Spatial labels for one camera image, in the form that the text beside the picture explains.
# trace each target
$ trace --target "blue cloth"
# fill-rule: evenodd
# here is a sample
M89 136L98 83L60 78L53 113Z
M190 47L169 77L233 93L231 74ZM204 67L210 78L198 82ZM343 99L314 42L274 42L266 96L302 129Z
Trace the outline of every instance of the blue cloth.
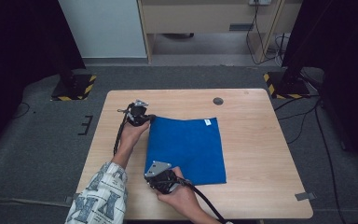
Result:
M153 161L179 166L194 185L226 183L217 118L166 119L156 117L150 126L145 173Z

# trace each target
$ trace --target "printed shirt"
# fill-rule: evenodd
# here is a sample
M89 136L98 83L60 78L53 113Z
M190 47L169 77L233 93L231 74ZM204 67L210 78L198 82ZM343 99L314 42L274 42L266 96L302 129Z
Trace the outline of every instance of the printed shirt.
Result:
M107 162L73 201L65 223L122 223L126 212L127 175L124 169Z

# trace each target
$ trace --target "small round object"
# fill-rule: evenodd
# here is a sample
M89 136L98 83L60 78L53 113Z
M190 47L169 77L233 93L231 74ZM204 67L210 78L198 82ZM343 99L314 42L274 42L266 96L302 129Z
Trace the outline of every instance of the small round object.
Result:
M222 105L224 103L223 99L220 97L216 97L213 99L213 103L216 105Z

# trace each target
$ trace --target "white wall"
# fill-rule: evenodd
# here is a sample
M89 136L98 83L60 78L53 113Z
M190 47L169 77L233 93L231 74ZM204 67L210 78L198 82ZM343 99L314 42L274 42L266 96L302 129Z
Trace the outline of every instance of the white wall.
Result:
M83 58L146 58L136 0L59 0Z

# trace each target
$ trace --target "white tag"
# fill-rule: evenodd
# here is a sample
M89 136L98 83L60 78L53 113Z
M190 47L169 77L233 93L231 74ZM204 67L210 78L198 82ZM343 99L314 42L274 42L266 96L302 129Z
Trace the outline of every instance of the white tag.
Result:
M211 121L210 121L210 120L205 119L205 124L206 124L206 126L209 126L209 125L211 125L212 123L211 123Z

